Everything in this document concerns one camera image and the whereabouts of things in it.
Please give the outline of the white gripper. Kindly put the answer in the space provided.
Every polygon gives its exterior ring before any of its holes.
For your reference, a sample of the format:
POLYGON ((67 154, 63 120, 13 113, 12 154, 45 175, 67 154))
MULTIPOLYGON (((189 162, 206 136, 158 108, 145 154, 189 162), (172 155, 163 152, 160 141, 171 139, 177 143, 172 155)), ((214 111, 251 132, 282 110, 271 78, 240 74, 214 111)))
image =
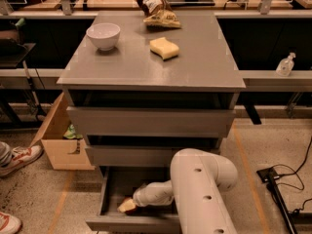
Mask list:
POLYGON ((152 182, 144 184, 138 188, 132 198, 125 198, 121 205, 118 207, 118 211, 124 214, 133 213, 137 206, 160 206, 160 183, 152 182))

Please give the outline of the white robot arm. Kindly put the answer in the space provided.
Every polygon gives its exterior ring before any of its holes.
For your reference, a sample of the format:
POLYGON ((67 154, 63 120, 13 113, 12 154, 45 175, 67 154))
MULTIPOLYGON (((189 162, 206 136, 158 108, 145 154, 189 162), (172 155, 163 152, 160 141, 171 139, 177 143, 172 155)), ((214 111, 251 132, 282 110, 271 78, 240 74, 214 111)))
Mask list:
POLYGON ((238 234, 220 195, 238 179, 229 159, 185 148, 173 157, 170 177, 141 186, 124 199, 118 211, 129 214, 142 207, 175 203, 183 234, 238 234))

